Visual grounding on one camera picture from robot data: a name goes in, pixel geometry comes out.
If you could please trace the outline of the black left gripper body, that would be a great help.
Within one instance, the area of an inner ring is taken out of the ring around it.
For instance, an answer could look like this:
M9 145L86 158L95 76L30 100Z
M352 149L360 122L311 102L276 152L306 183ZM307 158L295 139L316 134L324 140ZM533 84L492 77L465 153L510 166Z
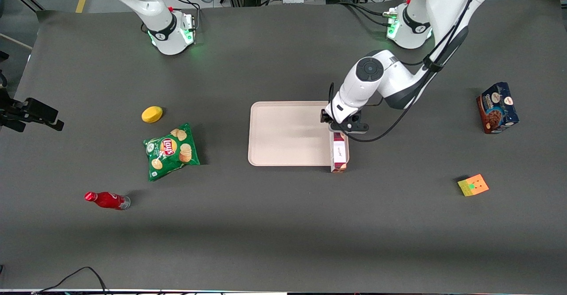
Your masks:
M328 128L329 128L330 132L338 131L338 128L336 126L336 123L335 123L333 117L328 115L328 113L326 113L325 109L321 110L321 123L328 124Z

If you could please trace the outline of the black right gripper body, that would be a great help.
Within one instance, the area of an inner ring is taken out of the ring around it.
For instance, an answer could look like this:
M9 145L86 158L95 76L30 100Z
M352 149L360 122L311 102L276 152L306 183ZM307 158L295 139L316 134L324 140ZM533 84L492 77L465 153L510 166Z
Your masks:
M1 101L0 125L22 133L27 123L46 125L51 129L61 131L64 122L57 119L58 111L34 98L16 101L7 98Z

